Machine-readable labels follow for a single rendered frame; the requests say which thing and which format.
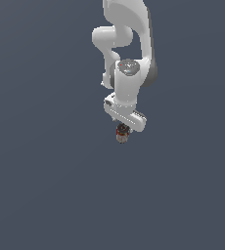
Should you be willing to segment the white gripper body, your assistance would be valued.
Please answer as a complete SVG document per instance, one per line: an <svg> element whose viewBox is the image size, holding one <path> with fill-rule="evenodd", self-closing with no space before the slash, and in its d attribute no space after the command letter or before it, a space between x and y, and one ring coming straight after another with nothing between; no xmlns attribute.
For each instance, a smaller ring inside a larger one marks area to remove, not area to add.
<svg viewBox="0 0 225 250"><path fill-rule="evenodd" d="M115 100L115 93L109 94L104 98L104 110L113 120L118 120L131 130L142 132L145 129L147 117L141 112L135 110L136 105L126 107L118 104Z"/></svg>

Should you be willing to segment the small red brown can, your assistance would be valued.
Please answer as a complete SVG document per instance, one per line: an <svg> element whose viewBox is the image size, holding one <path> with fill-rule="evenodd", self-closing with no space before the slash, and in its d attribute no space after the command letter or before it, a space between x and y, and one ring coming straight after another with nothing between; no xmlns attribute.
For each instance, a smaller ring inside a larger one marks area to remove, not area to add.
<svg viewBox="0 0 225 250"><path fill-rule="evenodd" d="M129 133L130 133L130 128L126 124L119 123L116 126L116 140L120 144L124 144L128 141Z"/></svg>

